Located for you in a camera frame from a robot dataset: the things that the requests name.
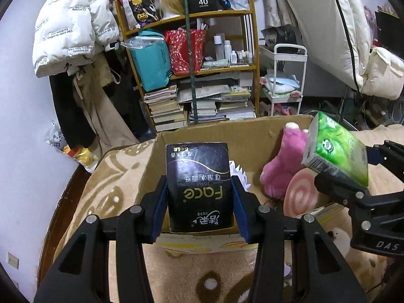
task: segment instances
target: white puffer jacket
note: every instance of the white puffer jacket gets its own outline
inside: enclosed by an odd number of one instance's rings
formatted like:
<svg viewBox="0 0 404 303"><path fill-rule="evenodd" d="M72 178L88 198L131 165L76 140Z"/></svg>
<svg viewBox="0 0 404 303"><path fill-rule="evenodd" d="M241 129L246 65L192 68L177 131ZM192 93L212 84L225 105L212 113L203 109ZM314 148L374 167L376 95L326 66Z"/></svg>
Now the white puffer jacket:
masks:
<svg viewBox="0 0 404 303"><path fill-rule="evenodd" d="M32 61L38 78L90 64L119 29L109 0L47 0L35 24Z"/></svg>

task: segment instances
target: pink plush toy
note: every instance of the pink plush toy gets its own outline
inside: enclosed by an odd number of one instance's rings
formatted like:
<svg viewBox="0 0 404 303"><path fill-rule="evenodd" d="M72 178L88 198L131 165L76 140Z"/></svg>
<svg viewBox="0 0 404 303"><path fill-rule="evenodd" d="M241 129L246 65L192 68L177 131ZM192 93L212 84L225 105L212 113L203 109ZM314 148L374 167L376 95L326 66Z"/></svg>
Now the pink plush toy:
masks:
<svg viewBox="0 0 404 303"><path fill-rule="evenodd" d="M308 130L300 130L296 123L287 123L283 129L278 155L266 164L259 178L265 194L283 199L290 180L305 166L301 164Z"/></svg>

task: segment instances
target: brown blanket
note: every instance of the brown blanket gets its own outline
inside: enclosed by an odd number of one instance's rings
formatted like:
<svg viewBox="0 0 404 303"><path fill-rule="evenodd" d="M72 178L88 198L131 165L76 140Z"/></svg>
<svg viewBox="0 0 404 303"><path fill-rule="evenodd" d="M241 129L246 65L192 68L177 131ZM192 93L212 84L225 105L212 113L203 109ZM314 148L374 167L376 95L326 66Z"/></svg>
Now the brown blanket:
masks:
<svg viewBox="0 0 404 303"><path fill-rule="evenodd" d="M404 127L392 125L355 135L367 145L383 143L385 139L404 144ZM59 243L55 257L89 214L101 218L119 215L133 205L141 176L154 142L148 141L122 150L113 150L100 162L88 180L82 198L66 234ZM403 184L382 166L369 166L372 194L403 190ZM347 210L332 218L325 230L333 232L334 243L343 253L365 291L380 283L385 258L356 251L349 247L351 233ZM172 255L154 245L144 245L147 272L156 303L245 302L252 280L256 252L238 251L212 254ZM290 262L286 245L285 260ZM369 299L381 287L371 291ZM110 245L111 301L118 302L115 245Z"/></svg>

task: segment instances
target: bookshelf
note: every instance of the bookshelf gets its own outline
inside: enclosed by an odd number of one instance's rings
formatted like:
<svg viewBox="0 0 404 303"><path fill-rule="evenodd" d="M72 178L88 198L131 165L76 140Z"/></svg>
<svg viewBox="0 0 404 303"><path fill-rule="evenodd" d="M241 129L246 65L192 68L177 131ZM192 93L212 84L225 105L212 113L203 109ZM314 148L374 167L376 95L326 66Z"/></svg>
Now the bookshelf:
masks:
<svg viewBox="0 0 404 303"><path fill-rule="evenodd" d="M209 75L209 74L216 74L220 72L230 72L230 71L252 71L254 73L254 80L252 86L252 94L251 100L254 104L255 113L258 116L258 108L259 108L259 95L260 95L260 87L259 87L259 46L258 46L258 29L257 29L257 18L255 15L255 6L254 0L248 0L250 5L250 10L219 10L219 11L212 11L212 12L199 12L195 14L190 14L189 17L193 18L218 18L218 17L238 17L241 22L241 35L236 35L237 38L242 39L244 50L252 51L254 56L254 62L252 65L249 66L232 66L226 68L214 68L214 69L204 69L200 70L199 72L195 73L195 76L202 76L202 75ZM164 19L157 22L153 22L148 24L141 29L133 29L129 30L125 14L122 11L121 5L119 1L115 1L115 7L117 11L117 18L118 24L122 32L122 36L124 41L128 38L135 36L138 32L144 29L156 29L163 31L167 26L174 26L179 24L182 26L185 24L185 16L178 16L170 19ZM129 49L127 49L127 54L129 58L129 62L132 68L132 72L135 76L137 87L140 91L140 95L142 99L144 99L145 91L142 87L141 79L139 74L136 71L135 64L132 60L131 53ZM189 75L173 75L171 76L171 80L178 80L182 78L188 78ZM153 118L151 117L151 113L147 104L145 104L146 111L149 115L151 124L155 126L153 122Z"/></svg>

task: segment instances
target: wall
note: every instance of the wall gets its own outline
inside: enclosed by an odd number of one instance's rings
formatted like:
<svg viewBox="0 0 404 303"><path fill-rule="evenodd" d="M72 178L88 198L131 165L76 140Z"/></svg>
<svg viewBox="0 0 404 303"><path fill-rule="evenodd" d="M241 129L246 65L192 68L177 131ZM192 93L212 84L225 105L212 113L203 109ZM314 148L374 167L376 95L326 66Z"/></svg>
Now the wall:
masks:
<svg viewBox="0 0 404 303"><path fill-rule="evenodd" d="M31 301L47 228L77 167L44 141L56 115L48 78L34 74L32 46L45 1L13 0L0 20L0 261ZM18 270L7 252L20 259Z"/></svg>
<svg viewBox="0 0 404 303"><path fill-rule="evenodd" d="M371 10L377 10L377 6L385 4L387 0L362 0L364 6L368 6ZM265 44L261 30L265 25L265 9L264 0L255 0L255 12L257 15L258 33L260 44ZM297 34L298 44L302 44ZM296 75L296 78L301 81L303 66L300 63L287 62L285 64L285 71ZM312 63L310 57L307 62L306 69L306 83L304 88L305 96L320 96L320 97L342 97L345 93L346 85L338 80L335 76L331 75L326 70Z"/></svg>

